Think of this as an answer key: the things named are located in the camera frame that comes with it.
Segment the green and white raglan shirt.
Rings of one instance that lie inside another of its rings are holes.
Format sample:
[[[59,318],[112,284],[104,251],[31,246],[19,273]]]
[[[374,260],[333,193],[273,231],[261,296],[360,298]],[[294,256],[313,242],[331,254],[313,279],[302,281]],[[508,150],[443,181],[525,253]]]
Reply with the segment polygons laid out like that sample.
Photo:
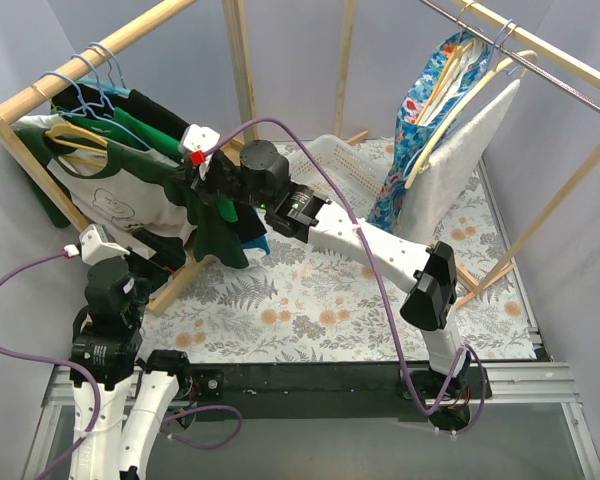
[[[217,207],[177,182],[172,160],[115,141],[106,155],[74,150],[44,135],[57,123],[50,116],[24,117],[14,131],[82,214],[105,226],[118,244],[148,259],[149,250],[132,237],[145,228],[180,238],[186,263],[214,256],[230,268],[248,266],[235,231]]]

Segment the bright green t shirt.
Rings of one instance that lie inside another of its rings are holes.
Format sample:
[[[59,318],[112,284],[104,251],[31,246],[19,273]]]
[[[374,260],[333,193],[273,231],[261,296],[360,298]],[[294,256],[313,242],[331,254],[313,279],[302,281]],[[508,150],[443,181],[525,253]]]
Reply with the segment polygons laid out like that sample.
[[[136,119],[120,107],[115,107],[112,115],[98,114],[94,118],[71,114],[61,107],[57,112],[69,122],[100,136],[143,151],[156,150],[176,163],[181,161],[179,142],[176,139]]]

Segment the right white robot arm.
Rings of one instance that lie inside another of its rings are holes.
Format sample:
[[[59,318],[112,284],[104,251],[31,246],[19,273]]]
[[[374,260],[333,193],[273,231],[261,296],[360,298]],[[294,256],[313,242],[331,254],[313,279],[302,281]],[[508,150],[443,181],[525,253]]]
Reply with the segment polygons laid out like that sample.
[[[269,141],[247,144],[238,164],[200,140],[183,143],[180,150],[187,181],[202,199],[225,197],[259,209],[276,233],[366,265],[405,293],[400,316],[421,332],[429,363],[415,373],[400,367],[411,397],[439,405],[466,389],[472,353],[455,319],[457,276],[450,245],[403,240],[356,217],[344,201],[294,182],[287,158]]]

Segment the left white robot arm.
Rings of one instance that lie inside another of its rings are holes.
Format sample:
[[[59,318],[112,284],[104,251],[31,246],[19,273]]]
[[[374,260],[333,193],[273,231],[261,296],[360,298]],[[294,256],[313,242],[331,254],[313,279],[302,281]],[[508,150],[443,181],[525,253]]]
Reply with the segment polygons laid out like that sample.
[[[191,366],[183,352],[153,351],[140,364],[144,378],[135,404],[125,408],[151,283],[131,271],[129,250],[102,225],[81,232],[78,250],[89,270],[70,355],[81,368],[70,374],[79,446],[69,476],[142,479],[170,403],[192,393]]]

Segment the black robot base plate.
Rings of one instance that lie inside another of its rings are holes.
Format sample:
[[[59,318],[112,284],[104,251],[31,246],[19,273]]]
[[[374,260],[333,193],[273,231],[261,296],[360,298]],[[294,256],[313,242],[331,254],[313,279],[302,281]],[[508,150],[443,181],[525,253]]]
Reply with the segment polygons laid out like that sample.
[[[162,371],[175,379],[168,420],[396,418],[425,421],[396,362],[194,365],[157,351],[142,386]]]

